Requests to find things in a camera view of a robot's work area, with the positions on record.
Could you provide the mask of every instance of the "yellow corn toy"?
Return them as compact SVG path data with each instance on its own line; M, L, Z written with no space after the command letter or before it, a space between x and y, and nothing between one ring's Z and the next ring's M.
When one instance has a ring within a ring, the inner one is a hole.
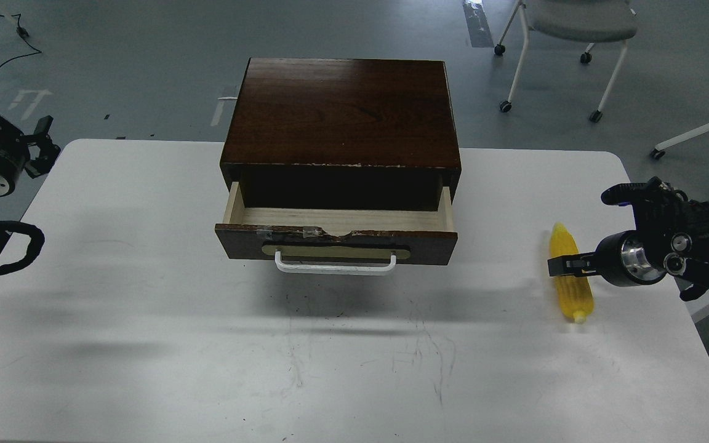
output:
M579 248L576 247L573 236L560 222L555 223L554 229L551 230L549 253L552 258L560 255L579 254ZM563 275L554 277L554 284L557 286L557 298L563 314L569 319L573 319L577 324L584 323L595 308L593 291L590 290L587 277Z

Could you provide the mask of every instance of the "gray floor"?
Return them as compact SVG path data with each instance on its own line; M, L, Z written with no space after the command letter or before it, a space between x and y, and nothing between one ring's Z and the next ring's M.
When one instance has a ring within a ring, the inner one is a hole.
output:
M658 175L709 199L709 134L659 162L647 155L709 122L709 2L632 2L639 33L599 124L587 116L617 45L596 47L593 62L581 65L583 45L532 34L515 107L503 114L497 105L507 97L521 32L510 30L503 58L473 47L461 0L2 3L23 12L30 42L45 54L2 68L0 110L25 130L50 113L62 146L75 138L223 141L233 106L218 111L217 97L236 95L253 56L437 59L447 63L462 148L610 151L632 180ZM498 39L512 1L484 3ZM0 18L0 62L26 50ZM36 93L14 103L22 90L46 89L31 114ZM105 165L90 167L106 173ZM0 199L0 219L20 218L39 185L24 178ZM582 189L580 198L601 191ZM703 339L709 350L709 333Z

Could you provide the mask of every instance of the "white drawer handle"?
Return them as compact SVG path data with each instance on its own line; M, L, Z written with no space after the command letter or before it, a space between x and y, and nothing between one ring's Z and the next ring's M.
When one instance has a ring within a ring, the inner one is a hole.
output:
M275 250L275 264L278 269L291 274L334 274L334 275L387 275L396 269L396 253L390 255L388 266L344 266L344 265L306 265L284 263L281 249Z

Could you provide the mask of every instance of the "scratch mark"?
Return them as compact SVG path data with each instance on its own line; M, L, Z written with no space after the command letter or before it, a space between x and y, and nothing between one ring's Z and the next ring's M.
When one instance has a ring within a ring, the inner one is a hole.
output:
M420 336L418 335L414 340L414 353L412 354L412 364L414 364L415 357L420 358L420 367L423 367L423 351L420 350Z
M129 247L135 247L131 243L127 243L127 241L122 241L121 239L87 239L86 241L81 241L82 244L90 244L90 243L122 243L122 244L127 244Z
M205 353L205 352L208 351L209 349L212 349L215 345L216 345L215 342L210 342L208 345L206 345L205 347L203 347L203 348L201 348L201 349L199 350L199 354Z
M439 347L439 344L434 340L434 337L431 336L431 333L428 331L428 327L425 325L425 318L420 314L420 311L417 312L420 317L420 322L423 325L423 332L425 333L425 336L428 337L428 341L431 343L431 345L434 347L436 350L436 355L439 356L439 384L434 383L434 392L436 392L436 396L439 398L439 406L444 407L444 403L442 401L442 394L443 394L443 386L445 382L445 358L444 354L442 353L442 349ZM452 367L448 369L448 373L451 373Z
M18 360L23 359L23 357L25 357L25 356L26 356L26 354L23 354L22 356L18 357L17 359L12 360L12 361L9 362L8 364L4 365L3 367L0 367L0 369L4 369L4 368L8 367L9 365L14 364L14 363L17 362Z
M67 409L68 407L70 407L70 404L71 404L71 403L73 403L72 400L68 401L68 402L65 403L65 404L62 404L62 407L60 407L59 410L57 410L56 412L54 412L54 415L62 414L63 410L65 410L65 409Z
M449 341L451 345L453 345L453 357L451 358L451 365L447 370L447 385L450 386L450 377L453 376L453 366L455 365L455 354L456 354L456 347L455 347L455 342L451 340L448 337L445 337L445 340Z
M628 423L628 420L625 419L625 416L618 414L617 418L619 418L619 420L622 422L623 425L625 425L625 427L627 427L633 432L636 432L636 429Z
M303 365L295 354L295 344L292 340L292 316L289 315L289 333L286 335L286 340L289 345L289 362L294 368L294 377L292 384L295 387L303 387ZM284 390L284 398L288 395L288 389Z

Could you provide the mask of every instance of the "dark wooden box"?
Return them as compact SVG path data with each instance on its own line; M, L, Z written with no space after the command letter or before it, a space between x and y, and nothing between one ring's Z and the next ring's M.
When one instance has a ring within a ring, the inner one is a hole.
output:
M252 58L220 170L229 258L447 264L461 160L444 62Z

